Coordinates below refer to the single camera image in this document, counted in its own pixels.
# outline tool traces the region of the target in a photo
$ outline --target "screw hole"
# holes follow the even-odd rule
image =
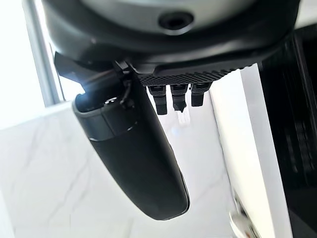
[[[159,18],[158,23],[163,29],[169,31],[179,31],[191,25],[193,21],[194,17],[190,13],[173,12],[162,15]]]

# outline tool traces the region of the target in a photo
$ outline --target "black panel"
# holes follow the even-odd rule
[[[298,30],[260,65],[294,238],[317,237],[316,62],[317,26],[313,25]]]

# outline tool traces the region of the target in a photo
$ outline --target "white marble wall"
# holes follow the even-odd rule
[[[120,190],[70,106],[0,131],[0,189],[16,238],[228,238],[234,210],[210,98],[161,123],[183,172],[190,210],[154,221]]]

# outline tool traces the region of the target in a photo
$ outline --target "black plastic handle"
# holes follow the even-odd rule
[[[173,150],[143,86],[133,83],[135,107],[119,101],[83,113],[73,109],[101,160],[121,189],[145,214],[167,220],[185,213],[189,196]]]

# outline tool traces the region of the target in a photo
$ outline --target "metal pole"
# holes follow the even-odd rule
[[[22,0],[27,31],[29,34],[33,58],[38,74],[44,104],[46,107],[64,100],[63,91],[53,63],[53,54],[48,36],[41,23],[36,0]]]

